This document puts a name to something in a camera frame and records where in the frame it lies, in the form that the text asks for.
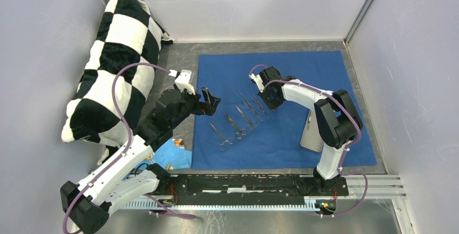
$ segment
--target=blue mat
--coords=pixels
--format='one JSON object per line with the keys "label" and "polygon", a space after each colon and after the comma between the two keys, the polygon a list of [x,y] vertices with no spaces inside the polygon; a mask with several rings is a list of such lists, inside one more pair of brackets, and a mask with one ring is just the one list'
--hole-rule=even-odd
{"label": "blue mat", "polygon": [[[192,169],[195,170],[237,170],[267,168],[315,167],[320,154],[299,146],[306,122],[308,109],[291,101],[285,101],[275,112],[265,106],[269,119],[250,98],[257,93],[257,87],[248,78],[256,64],[276,67],[282,76],[293,75],[312,86],[326,89],[345,89],[357,105],[352,86],[339,51],[315,51],[294,53],[226,54],[199,56],[198,87],[206,86],[212,95],[220,97],[221,103],[213,116],[196,116]],[[260,114],[260,121],[234,94],[241,91],[253,103]],[[259,126],[238,140],[235,129],[224,117],[227,113],[234,122],[245,128],[247,123],[235,105]],[[233,138],[233,145],[219,150],[217,134],[209,125],[211,122],[226,138]],[[344,166],[375,165],[376,158],[366,129],[362,139],[347,154]]]}

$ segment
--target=black wire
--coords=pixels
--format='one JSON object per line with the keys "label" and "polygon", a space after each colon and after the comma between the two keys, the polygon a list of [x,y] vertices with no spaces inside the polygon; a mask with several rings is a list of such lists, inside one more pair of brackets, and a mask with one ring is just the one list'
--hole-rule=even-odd
{"label": "black wire", "polygon": [[134,176],[137,175],[137,172],[139,171],[139,168],[140,168],[142,165],[147,165],[147,166],[148,166],[148,164],[147,164],[146,162],[143,162],[143,163],[139,164],[139,166],[138,166],[138,167],[135,169],[135,171],[134,171]]}

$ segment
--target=surgical instrument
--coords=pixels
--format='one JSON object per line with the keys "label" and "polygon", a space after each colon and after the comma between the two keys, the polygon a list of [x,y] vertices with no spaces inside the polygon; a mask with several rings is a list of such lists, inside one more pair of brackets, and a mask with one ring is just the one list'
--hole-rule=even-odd
{"label": "surgical instrument", "polygon": [[258,105],[258,107],[261,108],[261,111],[263,111],[263,113],[265,113],[265,115],[266,115],[268,118],[270,118],[270,117],[268,116],[268,114],[266,113],[266,110],[265,110],[265,108],[263,107],[263,105],[261,105],[261,102],[260,102],[259,100],[257,100],[257,97],[255,97],[255,95],[253,95],[253,93],[252,93],[252,95],[250,95],[250,97],[255,101],[255,103]]}
{"label": "surgical instrument", "polygon": [[241,139],[244,135],[247,134],[248,131],[245,128],[240,129],[238,127],[238,125],[236,125],[236,123],[234,123],[234,121],[226,113],[225,113],[225,118],[226,118],[226,120],[228,120],[228,122],[231,124],[231,126],[233,126],[236,129],[236,131],[237,131],[236,132],[236,137],[238,139]]}
{"label": "surgical instrument", "polygon": [[255,111],[255,109],[250,105],[250,103],[248,103],[248,101],[246,100],[246,98],[242,95],[241,92],[239,92],[239,94],[241,96],[239,96],[236,92],[235,92],[236,96],[245,104],[245,106],[247,106],[261,121],[263,121],[263,119],[258,115],[258,113]]}
{"label": "surgical instrument", "polygon": [[230,144],[230,145],[233,144],[233,139],[232,138],[226,139],[220,132],[218,132],[218,130],[214,127],[214,125],[212,123],[209,123],[209,124],[211,124],[212,128],[214,129],[214,131],[216,132],[216,134],[218,135],[218,137],[221,140],[221,144],[219,145],[220,150],[224,151],[226,149],[226,146],[225,146],[226,142],[228,142],[228,144]]}
{"label": "surgical instrument", "polygon": [[244,117],[244,119],[247,121],[248,125],[247,125],[247,130],[252,130],[254,128],[256,128],[258,126],[258,122],[256,121],[250,121],[250,119],[248,119],[248,117],[246,116],[246,114],[244,112],[242,112],[242,110],[236,105],[236,108],[238,109],[239,113],[241,113],[241,115]]}

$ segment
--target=white wall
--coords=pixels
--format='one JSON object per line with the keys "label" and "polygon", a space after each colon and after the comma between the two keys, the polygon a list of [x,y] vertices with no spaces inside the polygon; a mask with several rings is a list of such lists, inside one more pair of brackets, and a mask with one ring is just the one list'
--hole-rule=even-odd
{"label": "white wall", "polygon": [[145,0],[178,41],[344,38],[365,0]]}
{"label": "white wall", "polygon": [[419,233],[457,233],[458,16],[458,0],[375,0],[350,44]]}
{"label": "white wall", "polygon": [[0,233],[62,233],[59,189],[98,145],[64,144],[65,106],[89,58],[101,0],[0,1]]}

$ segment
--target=pillow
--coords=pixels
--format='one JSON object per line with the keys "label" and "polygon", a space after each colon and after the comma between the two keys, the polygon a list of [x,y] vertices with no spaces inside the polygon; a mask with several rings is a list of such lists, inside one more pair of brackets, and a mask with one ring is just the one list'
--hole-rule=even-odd
{"label": "pillow", "polygon": [[[112,101],[113,79],[128,64],[157,64],[161,45],[172,43],[144,1],[110,0],[77,92],[67,104],[62,140],[83,139],[117,147],[126,142],[126,128]],[[136,66],[116,82],[116,100],[131,128],[137,126],[154,75],[152,67]]]}

